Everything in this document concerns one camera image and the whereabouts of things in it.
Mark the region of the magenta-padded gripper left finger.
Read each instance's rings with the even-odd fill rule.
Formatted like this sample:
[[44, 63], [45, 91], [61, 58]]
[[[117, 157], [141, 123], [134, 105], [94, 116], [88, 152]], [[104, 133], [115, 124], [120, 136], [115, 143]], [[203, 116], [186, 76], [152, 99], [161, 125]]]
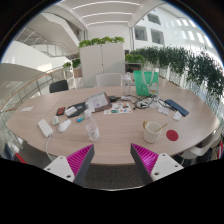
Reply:
[[94, 145], [90, 144], [67, 157], [57, 157], [44, 170], [83, 186], [94, 154]]

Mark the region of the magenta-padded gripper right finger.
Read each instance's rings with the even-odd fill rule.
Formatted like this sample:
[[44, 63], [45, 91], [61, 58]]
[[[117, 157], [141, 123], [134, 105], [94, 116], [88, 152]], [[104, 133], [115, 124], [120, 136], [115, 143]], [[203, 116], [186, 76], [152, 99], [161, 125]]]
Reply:
[[182, 166], [168, 154], [156, 154], [134, 143], [131, 144], [130, 153], [144, 185], [182, 169]]

